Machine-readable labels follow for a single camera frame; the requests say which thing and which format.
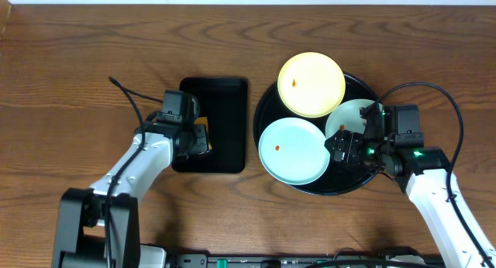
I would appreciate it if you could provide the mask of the orange yellow sponge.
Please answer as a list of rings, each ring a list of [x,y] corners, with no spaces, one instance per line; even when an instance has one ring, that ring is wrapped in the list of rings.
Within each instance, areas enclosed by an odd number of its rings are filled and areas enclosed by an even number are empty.
[[[194,123],[195,135],[197,138],[195,149],[197,153],[209,153],[212,149],[208,133],[208,119],[206,117],[199,117]]]

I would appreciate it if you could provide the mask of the pale green plate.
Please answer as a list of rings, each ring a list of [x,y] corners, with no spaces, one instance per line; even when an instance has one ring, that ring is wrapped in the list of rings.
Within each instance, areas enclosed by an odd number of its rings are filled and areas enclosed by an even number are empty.
[[[360,117],[360,109],[372,105],[368,99],[353,99],[340,104],[330,113],[325,124],[325,137],[328,139],[342,127],[351,132],[364,134],[367,121]]]

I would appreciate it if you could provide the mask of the light blue plate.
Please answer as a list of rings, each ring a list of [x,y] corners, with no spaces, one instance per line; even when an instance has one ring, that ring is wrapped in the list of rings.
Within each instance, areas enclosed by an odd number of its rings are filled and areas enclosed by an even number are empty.
[[[324,147],[324,133],[300,118],[283,118],[269,124],[258,142],[260,162],[277,180],[304,185],[326,171],[330,154]]]

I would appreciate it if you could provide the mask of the yellow plate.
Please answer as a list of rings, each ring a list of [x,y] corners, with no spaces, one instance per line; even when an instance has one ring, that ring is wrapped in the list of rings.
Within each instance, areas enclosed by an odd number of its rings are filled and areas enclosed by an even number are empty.
[[[281,68],[277,90],[284,105],[296,115],[319,118],[335,110],[346,91],[339,65],[322,53],[305,52]]]

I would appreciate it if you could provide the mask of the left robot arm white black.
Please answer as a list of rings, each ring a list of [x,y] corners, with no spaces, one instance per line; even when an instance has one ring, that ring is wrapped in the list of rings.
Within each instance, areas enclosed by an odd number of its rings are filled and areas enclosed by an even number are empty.
[[[118,163],[86,189],[69,188],[59,203],[54,267],[165,267],[167,252],[140,241],[138,206],[158,175],[180,155],[167,127],[150,124]]]

